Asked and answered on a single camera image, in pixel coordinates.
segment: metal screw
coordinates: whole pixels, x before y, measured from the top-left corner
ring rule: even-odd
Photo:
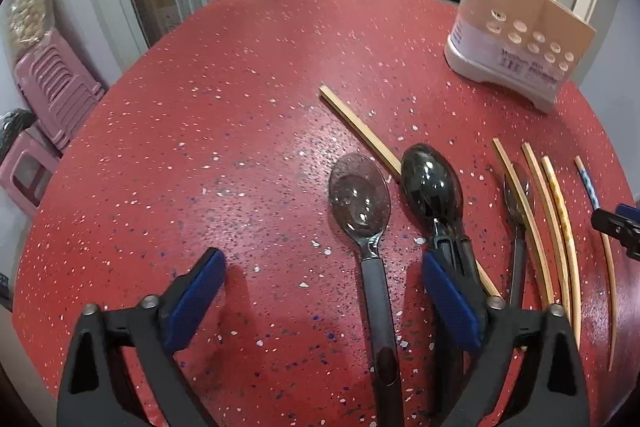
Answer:
[[[560,304],[551,304],[549,309],[551,310],[551,314],[555,315],[556,317],[564,316],[564,308],[562,308]]]
[[[89,303],[84,308],[82,308],[82,315],[85,315],[85,316],[93,315],[97,311],[98,311],[98,305],[94,303]]]
[[[157,295],[147,295],[140,299],[140,306],[142,306],[145,310],[155,308],[160,303],[160,299]]]
[[[506,303],[504,302],[502,297],[497,297],[497,296],[489,297],[486,300],[486,304],[492,310],[503,310],[504,307],[506,306]]]

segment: cardboard box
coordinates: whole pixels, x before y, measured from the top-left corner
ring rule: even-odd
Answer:
[[[552,0],[460,0],[445,56],[456,73],[510,87],[549,112],[594,35]]]

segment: label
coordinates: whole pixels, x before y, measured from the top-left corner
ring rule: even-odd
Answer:
[[[515,44],[495,39],[467,23],[461,16],[456,17],[451,41],[463,57],[542,90],[545,96],[549,90],[555,96],[567,77],[564,71],[557,65],[549,64],[542,55],[533,55]]]

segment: blue gripper pad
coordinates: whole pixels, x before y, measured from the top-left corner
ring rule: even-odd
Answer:
[[[422,283],[458,347],[476,353],[481,345],[480,321],[465,297],[430,252],[422,254]]]
[[[620,203],[616,207],[616,214],[626,217],[626,219],[631,219],[636,223],[640,223],[640,208],[634,208],[628,204]]]
[[[225,282],[225,272],[225,255],[209,248],[188,274],[176,278],[169,286],[162,296],[168,302],[161,310],[162,345],[166,352],[174,353],[189,345],[211,301]]]

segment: spoon handle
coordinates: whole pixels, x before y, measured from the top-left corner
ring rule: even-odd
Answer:
[[[435,313],[434,338],[434,400],[432,414],[434,423],[439,425],[462,391],[465,376],[463,351],[456,346],[455,340],[447,331],[447,325]]]
[[[525,230],[522,225],[515,226],[513,239],[513,262],[511,263],[511,289],[509,306],[522,308],[524,295],[524,278],[527,268],[527,244],[524,239]]]
[[[373,349],[374,390],[380,427],[402,427],[402,386],[385,265],[380,257],[360,263]]]
[[[474,254],[474,248],[471,245],[471,239],[466,237],[466,235],[460,235],[457,239],[457,243],[463,274],[479,287],[480,274],[478,273],[478,265],[476,264],[476,256]]]

